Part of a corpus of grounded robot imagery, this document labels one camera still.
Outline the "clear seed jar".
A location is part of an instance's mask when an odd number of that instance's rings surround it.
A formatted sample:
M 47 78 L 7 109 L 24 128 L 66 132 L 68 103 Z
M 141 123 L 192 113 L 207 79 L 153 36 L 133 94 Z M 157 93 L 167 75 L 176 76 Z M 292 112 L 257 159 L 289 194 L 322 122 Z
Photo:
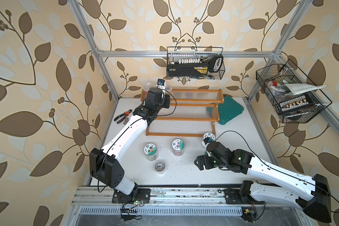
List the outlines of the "clear seed jar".
M 151 88 L 154 88 L 155 87 L 155 84 L 151 83 L 151 82 L 148 82 L 146 83 L 144 86 L 143 86 L 143 92 L 145 94 L 148 93 L 148 91 L 151 89 Z
M 172 92 L 172 87 L 170 86 L 170 85 L 165 85 L 165 90 L 166 90 L 166 92 L 168 93 L 168 92 Z
M 154 170 L 158 174 L 163 174 L 166 170 L 166 164 L 164 161 L 157 161 L 154 165 Z

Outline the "wooden two-tier shelf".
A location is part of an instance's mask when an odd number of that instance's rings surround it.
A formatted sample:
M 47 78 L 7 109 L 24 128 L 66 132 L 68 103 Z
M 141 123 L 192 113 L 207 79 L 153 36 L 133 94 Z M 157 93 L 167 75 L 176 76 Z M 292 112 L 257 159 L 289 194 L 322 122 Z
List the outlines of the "wooden two-tier shelf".
M 218 105 L 224 103 L 221 89 L 173 89 L 169 109 L 146 129 L 147 136 L 202 137 L 216 135 Z

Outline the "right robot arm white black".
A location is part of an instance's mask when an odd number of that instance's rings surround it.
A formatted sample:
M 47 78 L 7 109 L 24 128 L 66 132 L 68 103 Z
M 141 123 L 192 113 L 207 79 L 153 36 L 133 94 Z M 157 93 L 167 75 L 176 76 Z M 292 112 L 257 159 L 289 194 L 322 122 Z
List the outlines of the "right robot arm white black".
M 214 168 L 254 176 L 273 183 L 262 185 L 250 180 L 242 182 L 238 190 L 230 189 L 232 202 L 254 204 L 274 202 L 302 210 L 308 217 L 331 223 L 331 192 L 326 177 L 306 176 L 267 163 L 256 154 L 242 149 L 231 151 L 217 141 L 205 138 L 205 155 L 198 156 L 194 164 L 199 170 Z

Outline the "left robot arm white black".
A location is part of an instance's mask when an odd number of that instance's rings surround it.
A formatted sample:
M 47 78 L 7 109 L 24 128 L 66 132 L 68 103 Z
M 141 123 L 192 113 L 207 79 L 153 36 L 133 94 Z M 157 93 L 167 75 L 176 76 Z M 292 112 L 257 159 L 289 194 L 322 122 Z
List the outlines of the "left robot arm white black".
M 90 152 L 90 175 L 110 188 L 132 195 L 136 183 L 126 177 L 120 162 L 136 138 L 158 117 L 160 110 L 169 107 L 170 93 L 165 87 L 150 88 L 124 128 L 108 144 Z

